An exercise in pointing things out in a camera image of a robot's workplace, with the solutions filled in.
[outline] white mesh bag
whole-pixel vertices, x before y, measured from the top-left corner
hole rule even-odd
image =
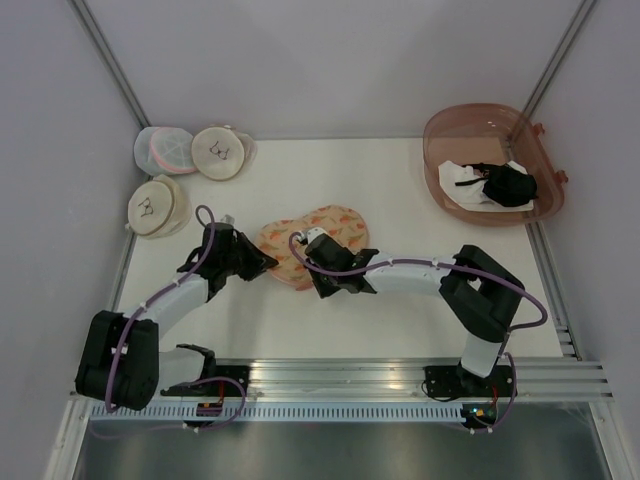
[[[174,127],[147,127],[133,146],[136,165],[149,175],[180,175],[197,169],[191,158],[193,135]]]

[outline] black bracket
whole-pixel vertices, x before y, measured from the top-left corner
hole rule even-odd
[[[457,400],[459,398],[493,398],[494,387],[501,398],[511,396],[511,367],[496,365],[487,378],[474,376],[470,382],[460,373],[457,365],[437,365],[424,367],[424,390],[435,400]]]
[[[185,348],[202,354],[204,362],[198,380],[212,377],[228,377],[241,384],[245,392],[249,387],[249,374],[251,369],[247,365],[217,365],[216,356],[213,350],[199,347],[197,345],[180,344],[176,348]],[[230,383],[215,382],[203,383],[202,385],[174,385],[161,390],[163,397],[223,397],[238,398],[242,395],[240,390]]]

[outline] white cloth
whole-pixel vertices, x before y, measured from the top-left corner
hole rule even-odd
[[[521,173],[527,173],[527,170],[516,162],[509,162],[508,165]],[[456,182],[466,182],[481,178],[475,174],[473,167],[461,167],[447,160],[438,167],[438,175],[442,191],[447,194],[451,201],[470,212],[528,212],[533,210],[533,200],[519,207],[503,207],[494,202],[482,192],[485,182],[457,186]]]

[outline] orange patterned cloth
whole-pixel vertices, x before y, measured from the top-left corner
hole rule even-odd
[[[289,236],[293,232],[311,227],[324,228],[331,237],[352,252],[367,248],[369,231],[362,216],[351,208],[328,205],[318,208],[297,220],[279,220],[265,225],[254,242],[260,250],[278,260],[277,267],[269,273],[296,290],[306,290],[313,285],[311,275],[289,250]],[[296,242],[303,257],[305,246]]]

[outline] translucent basket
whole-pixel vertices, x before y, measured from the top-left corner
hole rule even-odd
[[[519,111],[498,104],[474,103],[437,113],[424,129],[424,175],[431,195],[456,218],[484,226],[511,226],[549,218],[564,204],[564,171],[555,171],[538,135],[542,125],[531,125]],[[534,176],[538,198],[527,212],[471,212],[442,191],[438,167],[451,160],[458,165],[502,165],[515,160]]]

